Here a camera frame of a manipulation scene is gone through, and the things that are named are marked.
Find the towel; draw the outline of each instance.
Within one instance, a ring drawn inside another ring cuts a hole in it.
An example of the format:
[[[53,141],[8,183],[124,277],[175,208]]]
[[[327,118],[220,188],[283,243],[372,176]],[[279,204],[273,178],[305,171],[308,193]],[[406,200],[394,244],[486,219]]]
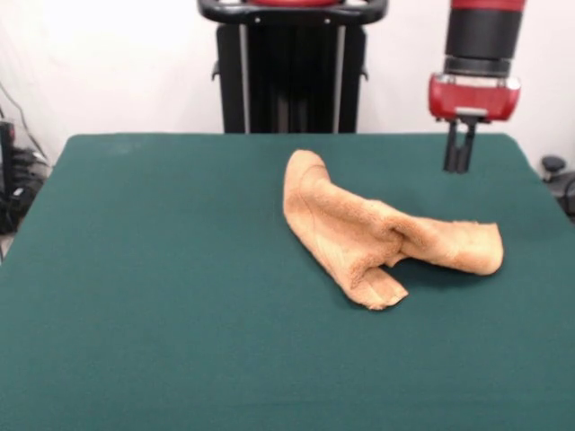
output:
[[[284,182],[287,224],[345,295],[370,310],[399,303],[408,292],[380,267],[406,258],[488,276],[503,261],[496,224],[443,222],[407,215],[331,182],[323,160],[297,150]]]

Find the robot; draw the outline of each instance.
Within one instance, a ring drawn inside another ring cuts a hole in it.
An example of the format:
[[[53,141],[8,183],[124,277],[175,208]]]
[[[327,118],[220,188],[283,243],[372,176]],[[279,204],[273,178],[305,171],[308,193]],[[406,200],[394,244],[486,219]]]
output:
[[[366,34],[387,0],[199,0],[220,22],[226,133],[355,133]],[[509,120],[521,90],[510,76],[526,0],[451,0],[445,64],[429,79],[429,111],[448,124],[446,172],[466,173],[479,124]],[[467,127],[457,142],[458,125]]]

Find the green tablecloth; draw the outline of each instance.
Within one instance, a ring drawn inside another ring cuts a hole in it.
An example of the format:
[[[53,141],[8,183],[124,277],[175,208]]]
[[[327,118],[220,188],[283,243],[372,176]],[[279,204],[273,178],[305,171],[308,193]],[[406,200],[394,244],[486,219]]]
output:
[[[575,233],[505,136],[80,136],[0,269],[0,430],[575,429]],[[494,277],[406,261],[350,303],[288,230],[288,157],[500,224]]]

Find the black cable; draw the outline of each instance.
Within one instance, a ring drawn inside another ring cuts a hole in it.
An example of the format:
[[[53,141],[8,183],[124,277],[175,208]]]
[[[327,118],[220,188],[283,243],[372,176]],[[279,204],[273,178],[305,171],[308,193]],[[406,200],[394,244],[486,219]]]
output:
[[[571,187],[575,184],[575,178],[570,180],[567,184],[565,184],[565,189],[563,189],[563,203],[565,204],[565,213],[567,216],[571,214],[571,202],[569,199],[569,192],[571,191]]]
[[[20,118],[22,121],[22,126],[24,128],[24,131],[26,132],[26,135],[28,135],[28,138],[32,141],[33,145],[36,147],[38,152],[42,155],[42,157],[44,157],[44,160],[47,161],[48,157],[46,156],[46,153],[44,153],[44,150],[42,150],[42,147],[40,146],[40,144],[38,143],[36,138],[30,132],[30,129],[28,128],[28,123],[26,122],[26,116],[24,115],[24,110],[22,109],[22,106],[20,106],[20,104],[6,90],[6,87],[4,87],[4,84],[2,84],[2,81],[0,81],[0,90],[4,93],[4,96],[6,96],[6,99],[8,99],[8,101],[10,101],[10,103],[12,103],[12,105],[18,110],[18,112],[20,112]]]

